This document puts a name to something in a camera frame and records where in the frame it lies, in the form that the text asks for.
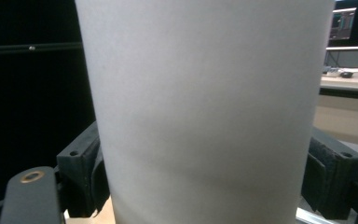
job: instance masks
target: white desk surface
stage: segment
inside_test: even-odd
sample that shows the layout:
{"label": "white desk surface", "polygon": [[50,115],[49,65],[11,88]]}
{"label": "white desk surface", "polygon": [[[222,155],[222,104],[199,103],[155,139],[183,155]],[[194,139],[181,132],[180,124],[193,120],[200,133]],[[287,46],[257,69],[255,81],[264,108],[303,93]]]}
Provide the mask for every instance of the white desk surface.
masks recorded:
{"label": "white desk surface", "polygon": [[353,71],[352,78],[344,77],[322,77],[322,88],[345,88],[349,90],[358,91],[358,72]]}

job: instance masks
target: computer monitor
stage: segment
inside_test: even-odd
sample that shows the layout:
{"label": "computer monitor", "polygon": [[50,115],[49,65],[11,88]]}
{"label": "computer monitor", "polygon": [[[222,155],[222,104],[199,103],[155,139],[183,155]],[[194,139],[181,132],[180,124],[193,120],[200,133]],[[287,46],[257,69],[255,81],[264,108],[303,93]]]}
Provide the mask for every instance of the computer monitor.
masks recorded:
{"label": "computer monitor", "polygon": [[337,1],[327,50],[358,50],[358,1]]}

